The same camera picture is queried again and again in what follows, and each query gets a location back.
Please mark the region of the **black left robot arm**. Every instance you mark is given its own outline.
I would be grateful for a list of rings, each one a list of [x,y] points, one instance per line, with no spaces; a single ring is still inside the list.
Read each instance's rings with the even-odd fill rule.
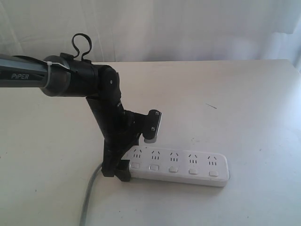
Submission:
[[[109,65],[77,61],[68,54],[43,61],[27,56],[0,57],[0,85],[6,88],[39,88],[49,97],[84,97],[104,136],[102,173],[121,181],[131,178],[123,156],[139,144],[139,137],[156,136],[160,112],[147,115],[124,109],[119,74]]]

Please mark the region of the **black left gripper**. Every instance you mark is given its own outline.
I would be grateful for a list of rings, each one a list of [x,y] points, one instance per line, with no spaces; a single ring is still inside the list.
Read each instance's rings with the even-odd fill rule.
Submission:
[[[122,182],[130,181],[130,160],[121,160],[133,146],[139,144],[147,116],[125,110],[121,103],[116,106],[99,97],[86,97],[90,109],[104,137],[102,174]]]

